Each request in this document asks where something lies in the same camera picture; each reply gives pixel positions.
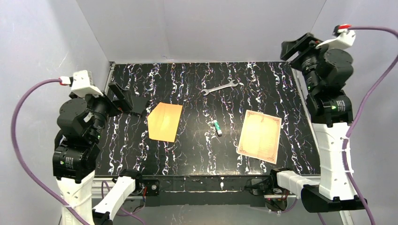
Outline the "orange envelope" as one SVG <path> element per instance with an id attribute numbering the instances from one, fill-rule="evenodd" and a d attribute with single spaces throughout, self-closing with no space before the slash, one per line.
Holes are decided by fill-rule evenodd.
<path id="1" fill-rule="evenodd" d="M 147 117 L 149 138 L 174 143 L 182 108 L 182 105 L 157 104 Z"/>

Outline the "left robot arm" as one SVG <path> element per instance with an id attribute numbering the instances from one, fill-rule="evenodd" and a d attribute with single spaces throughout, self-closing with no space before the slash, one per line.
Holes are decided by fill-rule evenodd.
<path id="1" fill-rule="evenodd" d="M 64 139 L 54 150 L 53 174 L 61 198 L 67 203 L 62 210 L 63 225 L 111 225 L 127 197 L 144 189 L 141 173 L 125 169 L 102 201 L 92 206 L 98 144 L 108 119 L 122 113 L 133 114 L 147 103 L 142 99 L 135 104 L 132 91 L 115 82 L 109 88 L 116 95 L 115 100 L 90 87 L 82 95 L 71 92 L 59 110 L 57 124 Z"/>

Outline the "tan letter paper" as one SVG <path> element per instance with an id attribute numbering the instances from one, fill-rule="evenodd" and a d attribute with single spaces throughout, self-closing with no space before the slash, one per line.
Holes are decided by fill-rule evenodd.
<path id="1" fill-rule="evenodd" d="M 246 110 L 237 154 L 277 163 L 282 119 Z"/>

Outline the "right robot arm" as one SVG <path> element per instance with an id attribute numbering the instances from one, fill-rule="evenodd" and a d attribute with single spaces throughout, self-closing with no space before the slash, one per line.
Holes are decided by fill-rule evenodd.
<path id="1" fill-rule="evenodd" d="M 277 168 L 260 186 L 265 191 L 293 193 L 310 213 L 363 210 L 367 203 L 350 181 L 353 169 L 347 131 L 354 118 L 352 103 L 343 90 L 353 74 L 353 59 L 346 49 L 355 38 L 354 31 L 341 26 L 326 41 L 306 33 L 281 44 L 280 59 L 289 61 L 305 79 L 306 107 L 318 144 L 320 181 Z"/>

